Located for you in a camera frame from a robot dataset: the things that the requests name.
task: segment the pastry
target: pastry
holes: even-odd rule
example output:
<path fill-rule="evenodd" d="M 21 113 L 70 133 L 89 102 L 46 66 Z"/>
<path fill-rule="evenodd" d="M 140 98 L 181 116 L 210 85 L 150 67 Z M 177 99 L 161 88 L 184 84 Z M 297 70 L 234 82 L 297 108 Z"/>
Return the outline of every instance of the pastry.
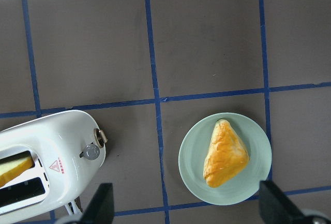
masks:
<path fill-rule="evenodd" d="M 227 120 L 216 122 L 204 162 L 203 177 L 216 188 L 239 174 L 249 162 L 247 148 Z"/>

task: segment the white toaster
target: white toaster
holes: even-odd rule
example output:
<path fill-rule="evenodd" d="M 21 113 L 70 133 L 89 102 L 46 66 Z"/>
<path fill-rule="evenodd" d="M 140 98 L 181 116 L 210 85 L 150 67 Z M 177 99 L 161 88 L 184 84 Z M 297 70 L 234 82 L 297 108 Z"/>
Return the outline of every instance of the white toaster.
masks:
<path fill-rule="evenodd" d="M 0 161 L 30 153 L 34 166 L 0 188 L 1 224 L 66 205 L 89 184 L 106 156 L 105 138 L 86 112 L 48 115 L 0 132 Z"/>

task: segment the blue tape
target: blue tape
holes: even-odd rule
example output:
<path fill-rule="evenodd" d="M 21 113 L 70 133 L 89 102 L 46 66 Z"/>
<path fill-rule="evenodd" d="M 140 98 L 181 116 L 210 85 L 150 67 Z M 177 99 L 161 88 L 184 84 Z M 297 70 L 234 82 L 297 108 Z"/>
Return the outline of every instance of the blue tape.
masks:
<path fill-rule="evenodd" d="M 21 224 L 54 224 L 56 220 L 35 220 L 27 222 L 18 222 Z"/>
<path fill-rule="evenodd" d="M 144 104 L 151 104 L 151 103 L 155 103 L 155 100 L 154 99 L 144 99 L 144 100 L 119 101 L 119 102 L 92 104 L 92 105 L 81 105 L 81 106 L 74 106 L 74 107 L 66 109 L 66 110 L 107 109 L 107 108 L 117 108 L 117 107 L 125 107 L 125 106 L 144 105 Z"/>
<path fill-rule="evenodd" d="M 247 198 L 245 201 L 252 201 L 259 199 L 259 195 L 252 195 L 251 197 Z"/>
<path fill-rule="evenodd" d="M 36 116 L 37 116 L 37 118 L 39 118 L 39 117 L 41 117 L 40 101 L 39 101 L 39 93 L 38 93 L 38 87 L 37 87 L 37 75 L 36 75 L 36 67 L 35 67 L 35 61 L 34 61 L 34 53 L 33 53 L 33 46 L 32 46 L 32 36 L 31 36 L 31 29 L 30 29 L 30 19 L 29 19 L 27 0 L 22 0 L 22 9 L 23 9 L 25 36 L 26 36 L 27 51 L 28 51 L 28 58 L 29 58 L 29 65 L 30 65 L 30 73 L 31 73 L 31 82 L 32 82 L 33 96 L 34 96 L 35 108 L 36 108 Z"/>
<path fill-rule="evenodd" d="M 66 110 L 67 110 L 66 108 L 42 109 L 41 114 L 42 115 L 44 115 L 44 114 L 55 114 L 55 113 L 63 112 L 63 111 L 66 111 Z"/>
<path fill-rule="evenodd" d="M 157 74 L 156 74 L 151 0 L 145 0 L 145 10 L 146 10 L 149 56 L 151 59 L 152 82 L 153 82 L 153 90 L 154 90 L 154 98 L 155 98 L 156 128 L 157 128 L 157 137 L 159 144 L 160 174 L 161 174 L 162 198 L 163 198 L 163 206 L 164 206 L 164 221 L 165 224 L 169 224 L 170 218 L 169 218 L 169 209 L 168 209 L 168 195 L 167 195 L 166 185 L 164 183 L 162 118 L 161 118 L 159 87 L 158 87 Z"/>
<path fill-rule="evenodd" d="M 193 203 L 171 205 L 171 206 L 169 206 L 169 210 L 181 210 L 184 208 L 204 207 L 204 206 L 210 206 L 210 205 L 212 205 L 212 204 L 207 203 L 207 202 L 193 202 Z"/>
<path fill-rule="evenodd" d="M 150 207 L 150 208 L 141 208 L 138 210 L 127 210 L 127 211 L 115 212 L 115 216 L 137 215 L 137 214 L 162 212 L 162 211 L 164 211 L 164 207 Z"/>
<path fill-rule="evenodd" d="M 268 76 L 266 33 L 265 33 L 264 0 L 259 0 L 259 10 L 260 10 L 261 46 L 262 46 L 262 64 L 263 64 L 263 83 L 265 89 L 264 92 L 265 128 L 266 128 L 267 137 L 271 145 L 272 138 L 271 138 L 271 123 L 270 123 L 269 76 Z M 273 178 L 273 166 L 271 166 L 268 178 L 270 180 L 272 180 Z"/>
<path fill-rule="evenodd" d="M 264 93 L 264 88 L 252 88 L 252 89 L 243 89 L 243 90 L 238 90 L 238 91 L 224 91 L 224 92 L 203 93 L 203 94 L 183 95 L 183 96 L 167 96 L 167 97 L 161 97 L 160 101 L 161 102 L 185 101 L 185 100 L 195 100 L 195 99 L 224 97 L 224 96 L 248 95 L 248 94 L 257 94 L 257 93 Z"/>
<path fill-rule="evenodd" d="M 51 220 L 55 220 L 55 211 L 54 210 L 51 210 L 50 211 L 50 217 L 51 217 Z"/>
<path fill-rule="evenodd" d="M 331 82 L 323 82 L 323 83 L 318 83 L 318 84 L 299 84 L 299 85 L 272 87 L 272 88 L 270 88 L 270 92 L 294 91 L 297 89 L 322 88 L 322 87 L 331 87 Z"/>
<path fill-rule="evenodd" d="M 308 189 L 296 189 L 296 190 L 290 190 L 286 191 L 285 195 L 291 196 L 291 195 L 299 195 L 299 194 L 306 194 L 306 193 L 315 193 L 319 191 L 327 191 L 331 190 L 331 185 L 329 186 L 322 186 L 322 187 L 315 187 L 315 188 L 308 188 Z"/>
<path fill-rule="evenodd" d="M 36 111 L 23 111 L 23 112 L 12 112 L 12 113 L 1 113 L 0 118 L 12 118 L 12 117 L 24 117 L 36 115 Z"/>

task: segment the light green plate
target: light green plate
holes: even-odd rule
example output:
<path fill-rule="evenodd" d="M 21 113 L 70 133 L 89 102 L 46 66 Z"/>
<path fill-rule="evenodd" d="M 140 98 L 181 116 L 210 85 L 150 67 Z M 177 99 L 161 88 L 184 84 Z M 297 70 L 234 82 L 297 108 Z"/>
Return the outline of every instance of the light green plate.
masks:
<path fill-rule="evenodd" d="M 250 161 L 234 178 L 211 188 L 203 178 L 204 159 L 216 121 L 225 119 L 245 143 Z M 218 113 L 196 123 L 186 134 L 179 149 L 179 172 L 186 187 L 202 201 L 215 205 L 242 202 L 255 194 L 260 180 L 271 168 L 272 153 L 267 135 L 253 120 L 236 113 Z"/>

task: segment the toast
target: toast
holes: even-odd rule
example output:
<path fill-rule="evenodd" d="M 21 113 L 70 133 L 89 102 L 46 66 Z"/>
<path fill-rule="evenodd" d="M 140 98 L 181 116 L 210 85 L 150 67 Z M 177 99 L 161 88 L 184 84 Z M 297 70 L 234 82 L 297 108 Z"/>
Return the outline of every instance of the toast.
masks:
<path fill-rule="evenodd" d="M 0 188 L 34 165 L 29 152 L 19 153 L 0 160 Z"/>

